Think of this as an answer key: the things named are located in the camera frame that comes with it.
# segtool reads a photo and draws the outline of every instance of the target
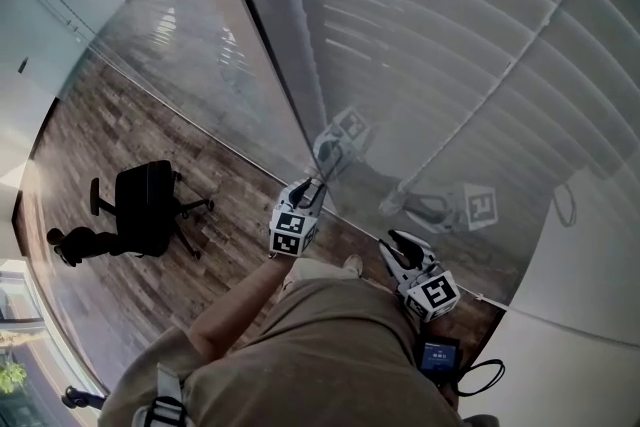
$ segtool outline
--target person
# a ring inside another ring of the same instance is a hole
[[[131,425],[159,395],[160,364],[180,380],[196,426],[466,425],[457,401],[416,369],[413,319],[362,271],[356,255],[342,268],[285,255],[265,261],[186,332],[171,328],[146,349],[98,424]],[[257,336],[226,355],[281,284]]]
[[[68,235],[58,228],[47,232],[47,242],[54,246],[53,250],[70,267],[75,267],[83,259],[100,256],[107,252],[112,255],[122,254],[117,235],[113,233],[95,233],[92,229],[80,226]]]

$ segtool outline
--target beige shirt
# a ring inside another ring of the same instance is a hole
[[[362,280],[295,282],[255,340],[213,363],[169,330],[125,372],[99,425],[130,425],[151,403],[158,362],[184,380],[198,426],[462,425],[416,370],[415,336],[397,299]]]

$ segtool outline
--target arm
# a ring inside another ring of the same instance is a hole
[[[207,361],[221,358],[255,320],[284,281],[295,257],[279,255],[209,306],[193,322],[187,336]]]

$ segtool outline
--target black office chair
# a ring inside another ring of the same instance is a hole
[[[175,182],[182,179],[171,169],[168,160],[150,162],[122,171],[116,178],[115,206],[100,198],[98,178],[91,181],[91,213],[99,215],[100,209],[116,218],[118,238],[124,251],[142,255],[160,256],[169,246],[171,235],[178,236],[189,254],[200,259],[200,251],[194,251],[175,220],[177,215],[186,219],[189,210],[202,205],[212,211],[213,200],[201,199],[182,205],[173,196]]]
[[[126,251],[117,235],[107,232],[95,233],[86,226],[74,228],[67,235],[58,228],[53,228],[47,233],[47,242],[69,267],[75,267],[88,258],[105,253],[115,256]]]
[[[94,409],[102,409],[107,397],[92,395],[86,391],[76,390],[73,386],[67,386],[64,395],[60,396],[62,403],[69,409],[77,407],[92,407]]]

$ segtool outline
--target chair armrest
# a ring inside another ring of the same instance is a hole
[[[89,193],[89,204],[91,208],[91,214],[100,215],[100,179],[94,178],[91,180],[91,192]]]

